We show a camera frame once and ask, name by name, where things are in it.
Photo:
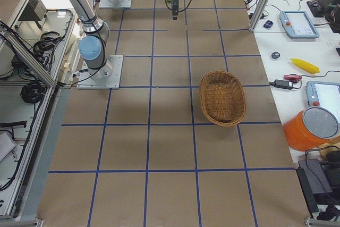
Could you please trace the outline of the woven wicker basket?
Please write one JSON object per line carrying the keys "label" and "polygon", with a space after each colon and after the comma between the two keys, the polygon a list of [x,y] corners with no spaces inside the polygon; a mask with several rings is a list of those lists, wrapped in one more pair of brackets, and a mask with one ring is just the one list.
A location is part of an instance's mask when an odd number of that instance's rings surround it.
{"label": "woven wicker basket", "polygon": [[246,115],[246,100],[239,79],[226,71],[206,73],[200,82],[200,106],[213,124],[231,127],[241,123]]}

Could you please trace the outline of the dark blue pouch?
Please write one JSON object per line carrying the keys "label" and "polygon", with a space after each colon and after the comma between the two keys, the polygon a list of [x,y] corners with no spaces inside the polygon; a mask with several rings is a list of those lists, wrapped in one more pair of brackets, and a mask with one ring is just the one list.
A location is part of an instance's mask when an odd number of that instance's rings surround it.
{"label": "dark blue pouch", "polygon": [[263,27],[266,29],[270,29],[273,26],[273,22],[271,20],[267,20],[264,24]]}

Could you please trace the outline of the round black puck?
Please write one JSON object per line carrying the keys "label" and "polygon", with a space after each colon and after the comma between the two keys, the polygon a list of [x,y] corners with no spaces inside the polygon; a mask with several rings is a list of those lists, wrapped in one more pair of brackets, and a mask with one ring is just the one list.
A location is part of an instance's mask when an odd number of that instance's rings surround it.
{"label": "round black puck", "polygon": [[271,53],[271,58],[273,60],[277,60],[278,58],[280,58],[281,54],[279,52],[272,52]]}

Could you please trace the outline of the far blue teach pendant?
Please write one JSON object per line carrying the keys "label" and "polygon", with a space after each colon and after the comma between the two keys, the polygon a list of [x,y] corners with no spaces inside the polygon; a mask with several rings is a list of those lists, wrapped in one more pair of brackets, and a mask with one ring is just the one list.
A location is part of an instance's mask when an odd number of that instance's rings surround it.
{"label": "far blue teach pendant", "polygon": [[319,33],[306,11],[281,11],[279,19],[292,39],[316,39]]}

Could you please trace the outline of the blue teach pendant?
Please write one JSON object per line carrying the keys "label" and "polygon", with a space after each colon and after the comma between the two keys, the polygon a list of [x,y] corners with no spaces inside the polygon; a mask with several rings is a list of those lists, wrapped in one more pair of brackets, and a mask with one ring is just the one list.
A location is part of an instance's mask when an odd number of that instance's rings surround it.
{"label": "blue teach pendant", "polygon": [[309,106],[339,110],[339,83],[308,81],[305,90]]}
{"label": "blue teach pendant", "polygon": [[281,11],[279,19],[292,39],[316,39],[319,33],[306,11]]}

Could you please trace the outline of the black power adapter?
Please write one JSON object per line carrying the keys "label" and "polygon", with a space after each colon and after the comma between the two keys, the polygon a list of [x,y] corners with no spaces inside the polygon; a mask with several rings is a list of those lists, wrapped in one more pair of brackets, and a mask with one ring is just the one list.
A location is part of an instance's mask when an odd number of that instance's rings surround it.
{"label": "black power adapter", "polygon": [[271,85],[275,88],[287,89],[287,90],[291,90],[294,88],[293,83],[287,80],[276,79],[274,80],[274,82],[271,83]]}

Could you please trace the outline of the yellow toy corn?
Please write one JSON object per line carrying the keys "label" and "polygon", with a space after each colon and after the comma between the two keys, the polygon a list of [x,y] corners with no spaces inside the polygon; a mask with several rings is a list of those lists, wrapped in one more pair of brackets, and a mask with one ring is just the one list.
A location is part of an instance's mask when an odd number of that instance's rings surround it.
{"label": "yellow toy corn", "polygon": [[290,60],[295,66],[301,68],[308,73],[316,74],[320,72],[319,68],[316,65],[313,65],[307,61],[298,58],[291,58]]}

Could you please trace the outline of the near blue teach pendant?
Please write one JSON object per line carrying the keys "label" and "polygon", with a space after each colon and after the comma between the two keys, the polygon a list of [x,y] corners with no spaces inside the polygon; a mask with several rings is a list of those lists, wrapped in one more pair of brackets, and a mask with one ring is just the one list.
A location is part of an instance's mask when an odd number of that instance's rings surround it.
{"label": "near blue teach pendant", "polygon": [[339,83],[308,81],[305,90],[309,106],[339,110]]}

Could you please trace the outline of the orange bucket with grey lid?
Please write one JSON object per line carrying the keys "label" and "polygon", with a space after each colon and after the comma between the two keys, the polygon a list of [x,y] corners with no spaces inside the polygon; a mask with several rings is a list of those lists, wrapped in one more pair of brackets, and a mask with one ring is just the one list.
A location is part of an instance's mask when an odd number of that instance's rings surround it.
{"label": "orange bucket with grey lid", "polygon": [[283,129],[287,144],[304,152],[335,138],[339,133],[339,123],[329,110],[309,107],[284,123]]}

